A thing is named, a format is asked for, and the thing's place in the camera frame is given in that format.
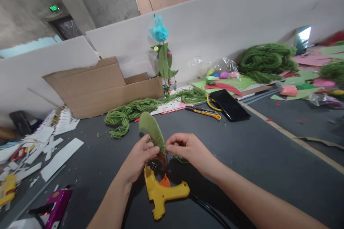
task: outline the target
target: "black phone screen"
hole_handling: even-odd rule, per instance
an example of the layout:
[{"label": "black phone screen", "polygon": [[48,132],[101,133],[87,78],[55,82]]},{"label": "black phone screen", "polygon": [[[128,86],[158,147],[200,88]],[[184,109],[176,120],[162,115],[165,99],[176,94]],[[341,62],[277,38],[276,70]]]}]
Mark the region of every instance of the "black phone screen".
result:
[{"label": "black phone screen", "polygon": [[223,89],[211,93],[211,96],[219,104],[223,113],[229,120],[238,121],[248,119],[251,115],[228,93]]}]

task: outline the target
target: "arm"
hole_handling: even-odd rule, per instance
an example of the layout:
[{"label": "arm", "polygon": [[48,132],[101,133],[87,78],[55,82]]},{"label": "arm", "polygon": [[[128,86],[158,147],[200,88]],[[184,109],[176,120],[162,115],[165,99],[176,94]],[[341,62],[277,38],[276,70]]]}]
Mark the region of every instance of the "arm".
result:
[{"label": "arm", "polygon": [[145,135],[133,147],[87,229],[121,228],[132,184],[138,179],[144,164],[159,153],[159,147],[154,147],[149,140],[150,136]]},{"label": "arm", "polygon": [[204,177],[212,179],[257,228],[327,228],[229,169],[193,134],[172,135],[166,149],[186,158]]}]

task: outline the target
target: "green exit sign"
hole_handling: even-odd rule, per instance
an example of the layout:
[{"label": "green exit sign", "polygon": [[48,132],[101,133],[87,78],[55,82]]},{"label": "green exit sign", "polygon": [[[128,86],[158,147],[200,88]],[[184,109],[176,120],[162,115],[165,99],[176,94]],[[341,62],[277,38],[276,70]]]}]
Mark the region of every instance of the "green exit sign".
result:
[{"label": "green exit sign", "polygon": [[51,11],[58,11],[60,8],[57,5],[52,5],[52,6],[49,6],[49,9]]}]

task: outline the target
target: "glue gun cord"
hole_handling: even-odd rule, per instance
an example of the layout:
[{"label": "glue gun cord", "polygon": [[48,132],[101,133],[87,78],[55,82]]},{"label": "glue gun cord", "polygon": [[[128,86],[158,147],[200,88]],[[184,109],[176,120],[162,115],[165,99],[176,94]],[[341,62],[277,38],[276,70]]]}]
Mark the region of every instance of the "glue gun cord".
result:
[{"label": "glue gun cord", "polygon": [[203,209],[205,209],[209,214],[211,214],[224,228],[231,229],[227,222],[213,209],[212,207],[205,204],[199,198],[197,198],[193,193],[190,192],[190,195],[194,202],[198,203]]}]

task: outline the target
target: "craft plant decoration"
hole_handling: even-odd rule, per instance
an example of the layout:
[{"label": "craft plant decoration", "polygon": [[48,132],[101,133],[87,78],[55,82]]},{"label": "craft plant decoration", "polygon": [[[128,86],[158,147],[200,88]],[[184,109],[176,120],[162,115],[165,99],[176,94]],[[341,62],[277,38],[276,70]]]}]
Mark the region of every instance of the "craft plant decoration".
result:
[{"label": "craft plant decoration", "polygon": [[167,167],[166,146],[164,137],[160,131],[159,125],[155,118],[148,112],[143,112],[140,116],[139,131],[145,130],[153,141],[154,146],[160,148],[160,152],[155,159],[159,160],[164,168]]},{"label": "craft plant decoration", "polygon": [[163,87],[165,98],[167,98],[171,94],[172,77],[174,77],[175,81],[174,89],[177,89],[177,81],[175,76],[178,73],[178,70],[171,70],[172,53],[168,48],[168,43],[165,42],[169,35],[169,31],[163,27],[162,17],[160,15],[156,15],[154,18],[154,23],[155,27],[149,28],[149,34],[151,38],[154,38],[157,42],[159,42],[159,44],[152,46],[151,48],[158,52],[157,59],[159,64],[159,72],[157,76],[161,76],[164,79],[165,84]]}]

